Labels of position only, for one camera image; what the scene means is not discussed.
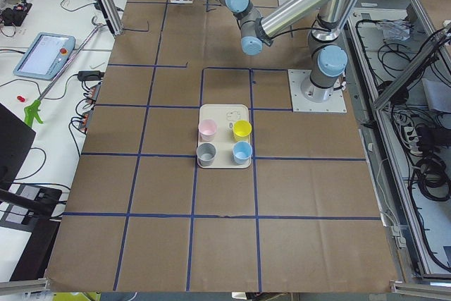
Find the yellow plastic cup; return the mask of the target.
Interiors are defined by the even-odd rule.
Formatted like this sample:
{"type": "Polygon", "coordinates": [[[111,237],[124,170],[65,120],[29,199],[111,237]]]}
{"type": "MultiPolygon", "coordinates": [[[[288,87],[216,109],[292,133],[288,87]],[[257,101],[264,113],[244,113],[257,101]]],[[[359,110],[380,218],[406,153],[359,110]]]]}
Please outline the yellow plastic cup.
{"type": "Polygon", "coordinates": [[[239,120],[233,124],[233,137],[235,141],[247,141],[252,132],[252,125],[249,121],[239,120]]]}

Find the black power adapter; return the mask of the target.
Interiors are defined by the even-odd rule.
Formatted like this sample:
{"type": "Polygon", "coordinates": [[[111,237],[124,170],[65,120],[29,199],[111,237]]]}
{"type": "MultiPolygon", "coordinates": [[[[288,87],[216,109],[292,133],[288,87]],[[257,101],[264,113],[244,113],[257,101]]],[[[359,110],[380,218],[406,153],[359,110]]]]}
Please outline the black power adapter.
{"type": "Polygon", "coordinates": [[[101,72],[100,70],[82,70],[77,74],[77,78],[80,82],[101,80],[103,76],[104,72],[101,72]]]}

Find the brown paper table cover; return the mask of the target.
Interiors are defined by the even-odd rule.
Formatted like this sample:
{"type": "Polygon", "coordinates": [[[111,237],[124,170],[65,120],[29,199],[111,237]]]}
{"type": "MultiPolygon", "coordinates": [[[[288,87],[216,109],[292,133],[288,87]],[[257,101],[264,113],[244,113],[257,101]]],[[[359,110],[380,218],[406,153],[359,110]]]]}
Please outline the brown paper table cover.
{"type": "Polygon", "coordinates": [[[310,14],[245,55],[231,12],[128,0],[46,271],[57,291],[385,292],[397,272],[352,110],[295,113],[310,14]],[[243,104],[252,160],[197,163],[199,110],[243,104]]]}

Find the black computer monitor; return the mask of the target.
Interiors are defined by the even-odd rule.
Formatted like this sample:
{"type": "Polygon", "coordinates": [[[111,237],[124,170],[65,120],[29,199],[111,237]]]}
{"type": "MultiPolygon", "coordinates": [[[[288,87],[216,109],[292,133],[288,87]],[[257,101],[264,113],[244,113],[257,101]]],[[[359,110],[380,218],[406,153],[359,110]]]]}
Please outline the black computer monitor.
{"type": "Polygon", "coordinates": [[[5,106],[1,106],[1,202],[9,204],[6,218],[15,216],[21,223],[30,219],[51,218],[61,191],[40,184],[19,185],[16,193],[9,188],[25,162],[35,138],[35,131],[5,106]]]}

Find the green handled reach grabber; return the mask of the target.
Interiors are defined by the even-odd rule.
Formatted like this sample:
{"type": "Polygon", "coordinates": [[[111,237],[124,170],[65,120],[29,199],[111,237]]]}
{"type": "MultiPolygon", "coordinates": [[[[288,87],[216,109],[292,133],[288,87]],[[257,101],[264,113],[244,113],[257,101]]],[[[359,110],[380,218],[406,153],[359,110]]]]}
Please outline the green handled reach grabber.
{"type": "Polygon", "coordinates": [[[45,87],[45,89],[42,91],[42,93],[36,98],[33,103],[31,103],[29,106],[26,106],[24,108],[25,117],[24,122],[29,127],[32,127],[32,124],[34,121],[37,121],[38,123],[42,123],[42,119],[39,117],[39,106],[47,95],[47,93],[50,91],[50,89],[56,84],[56,82],[59,80],[59,78],[63,75],[65,70],[69,67],[71,62],[76,58],[79,52],[83,50],[85,45],[89,42],[89,40],[96,34],[97,31],[102,29],[103,27],[106,27],[106,24],[103,23],[95,23],[92,21],[94,28],[91,31],[91,33],[88,34],[88,36],[85,38],[85,40],[81,43],[81,45],[75,50],[75,47],[73,51],[70,53],[70,56],[68,57],[68,60],[62,67],[62,69],[56,74],[56,76],[50,80],[50,83],[45,87]]]}

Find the teach pendant tablet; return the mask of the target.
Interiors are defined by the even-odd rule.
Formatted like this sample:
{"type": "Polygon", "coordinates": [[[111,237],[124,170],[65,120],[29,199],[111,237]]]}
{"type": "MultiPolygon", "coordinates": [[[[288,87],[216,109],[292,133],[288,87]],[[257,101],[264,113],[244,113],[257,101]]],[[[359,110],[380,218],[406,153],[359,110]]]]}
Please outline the teach pendant tablet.
{"type": "Polygon", "coordinates": [[[40,32],[13,69],[13,74],[51,80],[62,69],[74,47],[73,36],[40,32]]]}

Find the grey plastic cup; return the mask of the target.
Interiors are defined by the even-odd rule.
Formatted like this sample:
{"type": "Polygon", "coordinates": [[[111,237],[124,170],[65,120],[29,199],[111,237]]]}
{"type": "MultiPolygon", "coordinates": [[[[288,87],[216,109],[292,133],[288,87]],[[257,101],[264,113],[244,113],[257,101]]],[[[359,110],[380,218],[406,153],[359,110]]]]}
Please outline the grey plastic cup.
{"type": "Polygon", "coordinates": [[[210,166],[216,157],[216,147],[210,142],[202,143],[197,147],[196,155],[200,166],[210,166]]]}

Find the cream rabbit print tray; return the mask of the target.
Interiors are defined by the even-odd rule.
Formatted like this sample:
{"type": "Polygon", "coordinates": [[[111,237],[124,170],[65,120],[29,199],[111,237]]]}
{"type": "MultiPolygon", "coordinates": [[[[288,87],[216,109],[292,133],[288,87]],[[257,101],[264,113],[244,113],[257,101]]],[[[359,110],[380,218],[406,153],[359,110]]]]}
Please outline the cream rabbit print tray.
{"type": "MultiPolygon", "coordinates": [[[[236,164],[233,160],[233,146],[237,142],[233,137],[233,124],[239,120],[250,122],[249,110],[243,104],[205,104],[199,110],[199,121],[213,119],[217,125],[217,132],[213,141],[216,147],[216,157],[212,165],[202,168],[243,169],[249,167],[251,160],[245,164],[236,164]]],[[[198,132],[197,146],[205,143],[198,132]]]]}

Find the pink plastic cup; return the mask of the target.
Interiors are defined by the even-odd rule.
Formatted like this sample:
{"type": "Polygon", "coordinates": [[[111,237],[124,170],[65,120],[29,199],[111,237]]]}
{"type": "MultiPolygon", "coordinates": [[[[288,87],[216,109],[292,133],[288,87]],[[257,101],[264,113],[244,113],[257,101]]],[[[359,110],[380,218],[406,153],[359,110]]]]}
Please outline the pink plastic cup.
{"type": "Polygon", "coordinates": [[[200,138],[205,142],[213,141],[217,132],[217,125],[213,119],[202,119],[198,124],[200,138]]]}

